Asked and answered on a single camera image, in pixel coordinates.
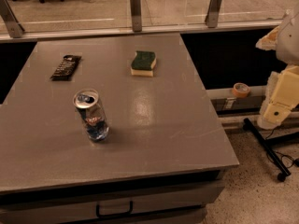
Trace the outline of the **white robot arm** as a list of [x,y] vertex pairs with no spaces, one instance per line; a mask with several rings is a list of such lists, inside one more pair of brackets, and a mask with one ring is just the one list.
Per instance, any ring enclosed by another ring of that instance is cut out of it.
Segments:
[[268,78],[265,99],[257,119],[262,129],[280,126],[299,104],[299,5],[287,10],[282,23],[256,43],[258,49],[274,50],[287,64]]

